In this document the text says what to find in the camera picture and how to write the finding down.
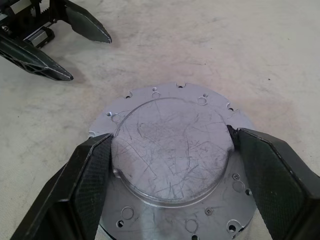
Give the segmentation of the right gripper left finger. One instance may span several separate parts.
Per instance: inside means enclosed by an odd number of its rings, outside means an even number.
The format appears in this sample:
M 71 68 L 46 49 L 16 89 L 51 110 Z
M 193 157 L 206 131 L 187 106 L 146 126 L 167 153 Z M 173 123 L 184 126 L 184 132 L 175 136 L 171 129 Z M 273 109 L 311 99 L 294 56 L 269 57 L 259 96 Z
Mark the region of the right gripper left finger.
M 43 186 L 13 233 L 13 240 L 93 240 L 102 215 L 113 134 L 78 145 Z

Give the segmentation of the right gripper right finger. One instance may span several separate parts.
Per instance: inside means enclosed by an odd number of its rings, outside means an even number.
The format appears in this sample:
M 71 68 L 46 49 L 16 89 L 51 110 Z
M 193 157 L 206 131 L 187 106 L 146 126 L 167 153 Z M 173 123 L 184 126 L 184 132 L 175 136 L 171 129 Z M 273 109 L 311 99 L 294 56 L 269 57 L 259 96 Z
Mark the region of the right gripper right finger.
M 272 239 L 318 240 L 320 177 L 284 140 L 248 128 L 227 129 Z

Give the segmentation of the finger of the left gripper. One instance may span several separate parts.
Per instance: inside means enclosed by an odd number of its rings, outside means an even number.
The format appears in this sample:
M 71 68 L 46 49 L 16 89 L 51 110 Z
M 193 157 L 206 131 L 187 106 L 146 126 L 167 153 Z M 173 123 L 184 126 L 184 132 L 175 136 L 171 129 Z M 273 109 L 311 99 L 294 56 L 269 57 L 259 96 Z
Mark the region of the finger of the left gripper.
M 24 71 L 55 81 L 71 81 L 73 75 L 47 54 L 23 41 L 0 35 L 0 56 Z
M 91 41 L 112 43 L 112 38 L 103 24 L 89 11 L 69 0 L 65 1 L 65 11 L 74 32 Z

